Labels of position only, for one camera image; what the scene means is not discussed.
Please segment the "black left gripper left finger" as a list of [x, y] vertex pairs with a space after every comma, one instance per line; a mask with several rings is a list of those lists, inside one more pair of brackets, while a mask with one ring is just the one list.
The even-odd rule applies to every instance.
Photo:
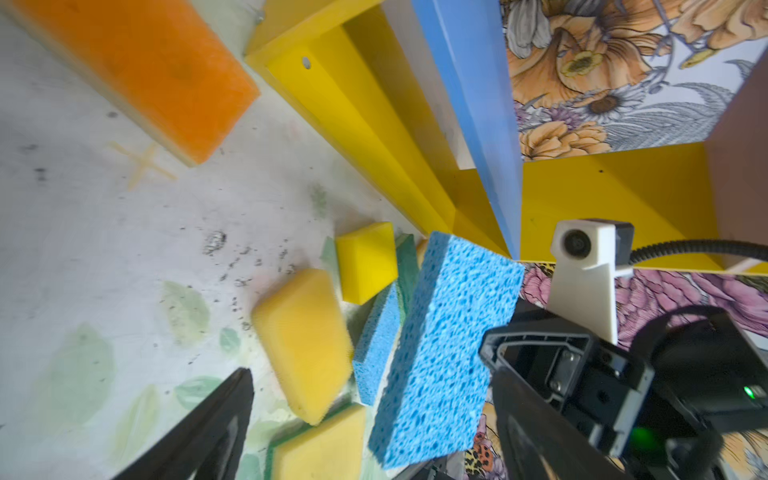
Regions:
[[233, 479], [244, 449], [254, 387], [235, 370], [118, 479]]

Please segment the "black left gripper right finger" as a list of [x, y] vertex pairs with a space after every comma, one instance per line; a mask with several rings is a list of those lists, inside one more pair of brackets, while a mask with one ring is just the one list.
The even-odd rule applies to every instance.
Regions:
[[578, 430], [543, 401], [512, 370], [500, 369], [491, 380], [503, 458], [510, 476], [547, 479], [627, 479]]

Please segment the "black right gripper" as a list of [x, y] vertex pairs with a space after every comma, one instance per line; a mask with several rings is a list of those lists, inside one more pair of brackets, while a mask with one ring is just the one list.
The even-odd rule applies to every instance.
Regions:
[[724, 438], [767, 425], [767, 361], [722, 308], [649, 321], [621, 349], [534, 308], [487, 331], [492, 375], [517, 373], [627, 479], [721, 479]]

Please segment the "large blue sponge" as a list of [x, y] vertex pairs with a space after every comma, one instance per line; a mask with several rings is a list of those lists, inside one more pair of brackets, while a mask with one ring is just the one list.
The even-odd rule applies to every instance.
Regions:
[[482, 339], [512, 319], [524, 274], [468, 240], [431, 234], [369, 437], [383, 469], [472, 446], [490, 384]]

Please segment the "bright yellow sponge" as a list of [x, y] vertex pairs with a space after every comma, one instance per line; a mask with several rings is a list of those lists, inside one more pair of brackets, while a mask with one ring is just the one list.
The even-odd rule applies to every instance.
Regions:
[[398, 278], [394, 227], [378, 222], [335, 238], [342, 299], [363, 305]]

